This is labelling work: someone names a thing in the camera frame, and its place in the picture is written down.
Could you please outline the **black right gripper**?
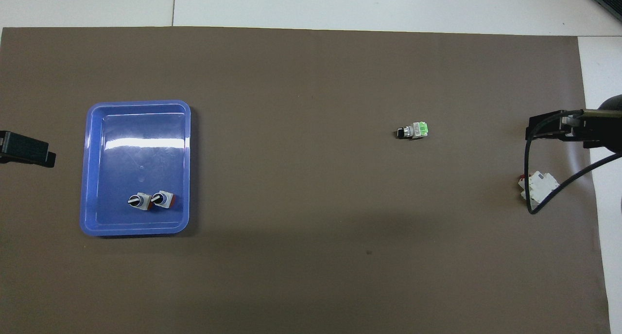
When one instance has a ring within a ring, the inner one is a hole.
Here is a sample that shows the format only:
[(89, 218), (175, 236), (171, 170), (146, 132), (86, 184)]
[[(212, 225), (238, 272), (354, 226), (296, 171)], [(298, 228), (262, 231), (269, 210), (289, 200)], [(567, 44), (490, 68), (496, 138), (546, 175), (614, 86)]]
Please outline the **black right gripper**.
[(582, 125), (591, 131), (592, 140), (585, 141), (585, 149), (604, 147), (608, 150), (622, 149), (621, 117), (605, 117), (605, 112), (621, 112), (622, 96), (616, 95), (604, 101), (597, 109), (556, 110), (529, 118), (525, 140), (551, 139), (559, 141), (582, 141), (574, 132)]

